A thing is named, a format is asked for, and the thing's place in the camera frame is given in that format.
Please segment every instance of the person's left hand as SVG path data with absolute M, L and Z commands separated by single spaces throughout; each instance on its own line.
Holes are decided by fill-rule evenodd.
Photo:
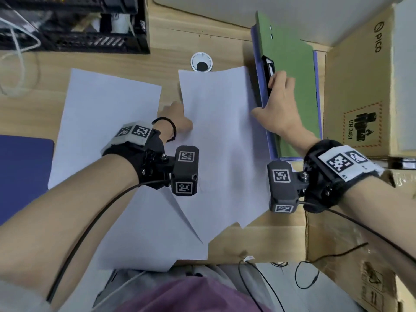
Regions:
M 193 123 L 184 116 L 184 106 L 174 101 L 170 106 L 165 106 L 159 113 L 158 117 L 167 117 L 172 120 L 176 126 L 177 133 L 184 133 L 193 129 Z M 159 120 L 153 125 L 154 129 L 160 131 L 160 139 L 166 143 L 174 135 L 174 128 L 166 120 Z

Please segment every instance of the wooden desk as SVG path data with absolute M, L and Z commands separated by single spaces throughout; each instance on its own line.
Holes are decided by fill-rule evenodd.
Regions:
M 129 78 L 162 86 L 160 105 L 180 100 L 178 69 L 191 70 L 195 52 L 211 55 L 213 70 L 246 65 L 256 83 L 250 30 L 173 10 L 149 0 L 150 55 L 39 53 L 40 79 L 36 87 L 18 99 L 0 96 L 0 134 L 57 140 L 71 68 Z M 319 50 L 321 101 L 324 99 L 325 52 Z M 27 87 L 36 82 L 34 53 L 24 55 Z M 3 85 L 16 83 L 16 58 L 4 62 L 0 71 Z M 209 262 L 237 262 L 248 252 L 257 260 L 304 260 L 306 252 L 305 214 L 266 213 L 250 226 L 227 228 L 209 246 Z

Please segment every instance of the hand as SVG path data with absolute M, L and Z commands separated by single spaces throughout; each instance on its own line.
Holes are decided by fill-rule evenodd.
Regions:
M 158 117 L 167 117 L 172 120 L 176 126 L 177 133 L 184 133 L 193 129 L 193 123 L 184 116 L 184 106 L 174 101 L 170 106 L 165 106 L 159 113 Z M 174 135 L 174 128 L 166 120 L 159 120 L 153 125 L 154 129 L 160 131 L 160 139 L 166 143 Z
M 303 125 L 294 100 L 295 79 L 286 76 L 286 71 L 278 71 L 270 78 L 268 87 L 272 89 L 265 108 L 251 111 L 258 122 L 293 146 L 300 155 L 320 140 Z

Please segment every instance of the clipboard clip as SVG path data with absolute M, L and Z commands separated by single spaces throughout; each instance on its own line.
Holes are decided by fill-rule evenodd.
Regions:
M 261 60 L 263 62 L 263 72 L 266 78 L 266 85 L 268 85 L 270 78 L 276 72 L 275 63 L 273 62 L 273 60 L 269 59 L 266 56 L 263 56 Z M 268 95 L 270 96 L 272 89 L 269 89 L 267 87 L 267 92 L 268 92 Z

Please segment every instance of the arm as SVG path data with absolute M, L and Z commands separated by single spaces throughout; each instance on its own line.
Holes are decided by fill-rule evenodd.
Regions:
M 178 132 L 192 129 L 177 102 L 159 114 Z M 153 126 L 166 141 L 171 124 Z M 109 154 L 74 174 L 30 203 L 0 227 L 0 280 L 33 290 L 46 298 L 56 274 L 86 227 L 123 190 L 138 183 L 133 166 Z M 118 199 L 94 225 L 71 261 L 52 301 L 58 310 L 82 278 L 102 238 L 127 207 L 135 190 Z
M 284 71 L 276 72 L 270 79 L 269 88 L 273 90 L 267 106 L 264 109 L 253 109 L 252 114 L 267 130 L 280 135 L 304 157 L 320 140 L 302 125 L 294 100 L 294 78 L 286 77 Z M 340 207 L 347 215 L 416 257 L 414 200 L 403 197 L 397 189 L 382 180 L 368 177 L 345 193 Z M 416 295 L 415 265 L 380 238 L 364 230 L 361 232 L 370 245 L 390 263 L 410 292 Z

